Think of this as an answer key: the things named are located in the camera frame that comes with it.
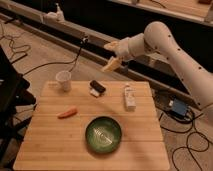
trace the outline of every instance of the floor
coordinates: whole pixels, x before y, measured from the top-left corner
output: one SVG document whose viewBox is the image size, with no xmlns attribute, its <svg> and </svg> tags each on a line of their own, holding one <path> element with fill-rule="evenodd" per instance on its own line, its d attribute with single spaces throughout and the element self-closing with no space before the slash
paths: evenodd
<svg viewBox="0 0 213 171">
<path fill-rule="evenodd" d="M 20 46 L 24 44 L 28 44 L 31 46 L 31 49 L 28 51 L 28 56 L 17 63 L 14 64 L 17 71 L 20 73 L 25 73 L 31 68 L 38 66 L 43 63 L 52 62 L 52 61 L 70 61 L 75 58 L 76 54 L 60 47 L 52 42 L 42 39 L 41 37 L 36 36 L 33 33 L 30 33 L 24 30 L 22 27 L 15 26 L 13 24 L 2 24 L 4 28 L 4 34 L 12 35 L 12 36 L 19 36 L 20 38 L 16 38 L 15 45 Z M 5 50 L 8 57 L 11 56 L 11 50 L 9 48 L 9 41 L 8 40 L 1 40 L 0 45 Z M 42 87 L 47 80 L 55 80 L 55 75 L 57 72 L 61 70 L 70 69 L 70 65 L 49 65 L 37 69 L 25 76 L 25 78 L 31 83 L 29 91 L 34 94 L 34 96 L 39 99 L 39 95 L 41 93 Z M 82 56 L 80 56 L 77 66 L 72 72 L 72 80 L 131 80 L 123 75 L 118 73 L 110 73 L 105 74 L 100 71 L 102 66 L 99 64 L 90 61 Z M 24 107 L 18 108 L 18 111 L 22 111 L 25 109 L 30 109 L 31 107 Z M 158 117 L 161 114 L 161 111 L 157 109 Z M 32 112 L 23 112 L 18 115 L 19 118 L 24 118 L 28 115 L 31 115 Z M 196 127 L 198 130 L 203 132 L 208 138 L 213 139 L 213 128 L 205 124 L 205 116 L 196 120 Z M 160 122 L 166 128 L 173 129 L 173 130 L 185 130 L 189 126 L 182 125 L 174 122 L 173 120 L 169 119 L 166 116 L 163 116 Z M 171 163 L 170 171 L 175 171 L 174 165 L 172 164 L 172 152 L 181 146 L 186 145 L 186 138 L 187 134 L 176 134 L 171 133 L 165 130 L 162 130 L 166 149 L 168 152 L 168 157 Z M 203 149 L 206 147 L 206 141 L 203 140 L 200 136 L 193 135 L 190 139 L 190 147 L 196 149 Z M 17 153 L 20 143 L 16 141 L 12 141 L 10 147 L 4 157 L 4 159 L 0 162 L 0 166 L 4 163 L 7 163 L 11 160 L 11 158 Z M 212 171 L 213 170 L 213 148 L 210 148 L 203 153 L 192 152 L 196 159 L 199 161 L 202 169 L 204 171 Z M 192 157 L 189 155 L 186 149 L 181 149 L 175 154 L 175 163 L 181 171 L 199 171 L 200 169 L 193 161 Z M 0 171 L 6 171 L 8 169 L 4 169 L 0 167 Z"/>
</svg>

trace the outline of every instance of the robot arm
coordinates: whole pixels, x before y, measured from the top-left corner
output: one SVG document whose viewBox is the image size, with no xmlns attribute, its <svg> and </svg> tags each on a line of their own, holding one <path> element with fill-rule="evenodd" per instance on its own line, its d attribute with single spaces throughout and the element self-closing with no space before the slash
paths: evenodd
<svg viewBox="0 0 213 171">
<path fill-rule="evenodd" d="M 103 71 L 114 70 L 122 61 L 134 60 L 135 57 L 148 53 L 158 52 L 163 55 L 198 107 L 213 123 L 213 75 L 178 46 L 165 24 L 152 22 L 146 27 L 144 34 L 112 42 L 104 47 L 114 51 L 117 57 L 112 57 Z"/>
</svg>

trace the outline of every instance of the paper cup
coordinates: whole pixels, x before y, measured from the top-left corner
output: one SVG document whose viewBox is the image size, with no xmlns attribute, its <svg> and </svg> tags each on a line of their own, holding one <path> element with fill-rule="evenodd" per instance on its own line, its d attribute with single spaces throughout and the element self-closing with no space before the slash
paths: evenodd
<svg viewBox="0 0 213 171">
<path fill-rule="evenodd" d="M 56 81 L 60 84 L 63 91 L 71 89 L 71 73 L 69 71 L 60 71 L 56 74 Z"/>
</svg>

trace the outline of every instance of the cable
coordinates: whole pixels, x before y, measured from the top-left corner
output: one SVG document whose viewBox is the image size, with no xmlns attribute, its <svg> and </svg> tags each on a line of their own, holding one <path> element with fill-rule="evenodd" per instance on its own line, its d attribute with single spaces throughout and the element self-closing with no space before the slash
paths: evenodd
<svg viewBox="0 0 213 171">
<path fill-rule="evenodd" d="M 192 159 L 194 160 L 194 162 L 196 163 L 196 165 L 198 166 L 198 168 L 199 168 L 201 171 L 203 171 L 203 169 L 202 169 L 200 163 L 199 163 L 198 160 L 195 158 L 195 156 L 193 155 L 192 152 L 205 152 L 205 151 L 207 151 L 207 150 L 210 148 L 210 145 L 213 145 L 213 142 L 211 142 L 203 133 L 201 133 L 200 131 L 198 131 L 197 128 L 196 128 L 196 125 L 195 125 L 195 121 L 196 121 L 198 118 L 200 118 L 201 116 L 203 116 L 204 114 L 201 113 L 201 114 L 199 114 L 198 116 L 195 117 L 195 113 L 194 113 L 193 110 L 191 110 L 191 109 L 189 110 L 189 113 L 191 113 L 192 118 L 191 118 L 191 122 L 188 123 L 188 124 L 191 123 L 191 127 L 190 127 L 188 130 L 186 130 L 186 131 L 175 131 L 175 130 L 171 130 L 171 129 L 165 128 L 165 127 L 163 127 L 163 126 L 161 126 L 161 128 L 163 128 L 163 129 L 166 130 L 166 131 L 173 132 L 173 133 L 178 133 L 178 134 L 183 134 L 184 132 L 185 132 L 185 133 L 188 133 L 188 132 L 190 132 L 192 129 L 195 130 L 195 131 L 189 133 L 189 135 L 187 135 L 187 138 L 186 138 L 186 146 L 178 147 L 178 148 L 176 148 L 176 149 L 172 152 L 172 163 L 173 163 L 175 169 L 176 169 L 177 171 L 180 171 L 180 169 L 177 167 L 177 164 L 176 164 L 176 162 L 175 162 L 175 154 L 176 154 L 179 150 L 186 149 L 186 150 L 188 151 L 188 153 L 190 154 L 190 156 L 192 157 Z M 162 113 L 161 113 L 161 115 L 160 115 L 160 117 L 159 117 L 159 121 L 161 121 L 161 119 L 162 119 L 162 117 L 164 116 L 164 114 L 165 114 L 165 112 L 162 112 Z M 207 145 L 206 145 L 204 148 L 202 148 L 202 149 L 195 149 L 195 148 L 192 148 L 192 147 L 190 146 L 189 140 L 190 140 L 190 138 L 191 138 L 192 136 L 194 136 L 194 135 L 196 135 L 196 134 L 199 135 L 202 139 L 204 139 L 204 140 L 206 141 L 206 143 L 207 143 Z"/>
<path fill-rule="evenodd" d="M 70 61 L 70 62 L 49 62 L 49 63 L 45 63 L 45 64 L 42 64 L 42 65 L 39 65 L 39 66 L 37 66 L 37 67 L 35 67 L 35 68 L 32 68 L 32 69 L 30 69 L 29 71 L 27 71 L 27 72 L 25 72 L 24 74 L 23 74 L 23 76 L 26 76 L 27 74 L 29 74 L 29 73 L 31 73 L 32 71 L 35 71 L 35 70 L 37 70 L 37 69 L 39 69 L 39 68 L 41 68 L 41 67 L 44 67 L 44 66 L 48 66 L 48 65 L 54 65 L 54 64 L 56 64 L 56 65 L 60 65 L 60 64 L 72 64 L 72 63 L 74 63 L 74 65 L 73 65 L 73 67 L 69 70 L 69 72 L 72 72 L 73 71 L 73 69 L 75 68 L 75 66 L 76 66 L 76 63 L 77 63 L 77 60 L 78 60 L 78 58 L 79 58 L 79 55 L 80 55 L 80 53 L 81 53 L 81 50 L 82 50 L 82 48 L 83 48 L 83 46 L 85 45 L 87 43 L 87 41 L 81 41 L 81 45 L 80 45 L 80 48 L 79 48 L 79 50 L 78 50 L 78 53 L 77 53 L 77 55 L 76 55 L 76 57 L 75 57 L 75 59 L 73 59 L 72 61 Z"/>
<path fill-rule="evenodd" d="M 155 0 L 149 0 L 150 2 L 153 2 L 153 3 L 156 3 L 158 5 L 160 5 L 161 7 L 165 8 L 166 9 L 166 6 L 163 5 L 162 3 L 158 2 L 158 1 L 155 1 Z"/>
<path fill-rule="evenodd" d="M 25 57 L 27 55 L 27 52 L 31 49 L 31 46 L 27 44 L 21 45 L 21 46 L 15 46 L 15 39 L 20 38 L 25 32 L 21 33 L 18 36 L 5 35 L 5 30 L 1 21 L 0 21 L 0 25 L 1 25 L 1 34 L 2 34 L 0 36 L 0 40 L 3 40 L 3 39 L 9 40 L 9 47 L 12 51 L 12 55 L 9 58 L 9 60 L 12 60 L 14 56 L 16 56 L 17 54 L 22 54 L 22 56 L 19 58 Z"/>
</svg>

